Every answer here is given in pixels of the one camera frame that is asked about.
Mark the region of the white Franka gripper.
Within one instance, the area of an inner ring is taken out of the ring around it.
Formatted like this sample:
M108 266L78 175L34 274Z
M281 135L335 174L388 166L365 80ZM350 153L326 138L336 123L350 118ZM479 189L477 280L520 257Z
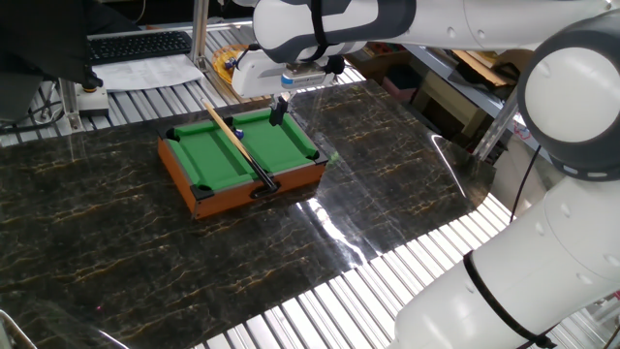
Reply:
M238 55L240 62L232 75L232 88L243 98L279 94L270 105L269 123L281 125L293 91L332 84L335 75L325 71L326 58L311 63L276 63L262 50Z

